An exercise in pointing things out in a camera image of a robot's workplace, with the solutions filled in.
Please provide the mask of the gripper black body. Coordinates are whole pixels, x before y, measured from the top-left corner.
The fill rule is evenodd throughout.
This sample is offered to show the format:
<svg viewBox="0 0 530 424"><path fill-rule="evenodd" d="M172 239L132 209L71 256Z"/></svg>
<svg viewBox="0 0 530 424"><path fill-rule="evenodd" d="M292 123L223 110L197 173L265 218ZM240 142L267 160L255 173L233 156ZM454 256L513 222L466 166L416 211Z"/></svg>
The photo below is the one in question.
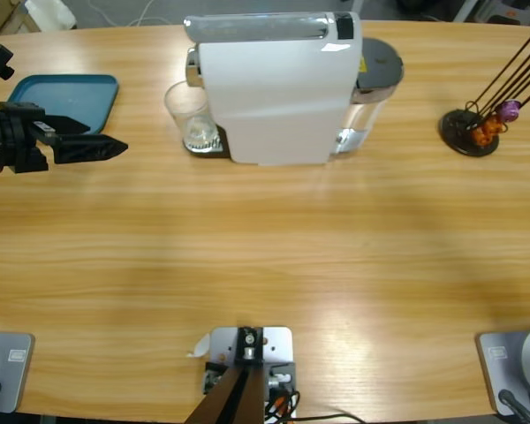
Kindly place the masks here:
<svg viewBox="0 0 530 424"><path fill-rule="evenodd" d="M46 156L30 131L34 121L46 117L45 109L31 102L0 102L0 172L14 173L49 169Z"/></svg>

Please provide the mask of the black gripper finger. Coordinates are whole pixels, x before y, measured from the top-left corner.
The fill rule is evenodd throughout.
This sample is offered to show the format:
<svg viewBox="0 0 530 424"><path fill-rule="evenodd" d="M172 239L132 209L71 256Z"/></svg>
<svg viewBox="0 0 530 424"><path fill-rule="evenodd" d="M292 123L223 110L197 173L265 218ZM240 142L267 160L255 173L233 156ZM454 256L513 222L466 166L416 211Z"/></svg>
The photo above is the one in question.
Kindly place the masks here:
<svg viewBox="0 0 530 424"><path fill-rule="evenodd" d="M88 125L66 116L46 115L42 122L59 134L82 134L90 130Z"/></svg>
<svg viewBox="0 0 530 424"><path fill-rule="evenodd" d="M56 164L106 161L128 149L123 141L104 134L57 136L51 147Z"/></svg>

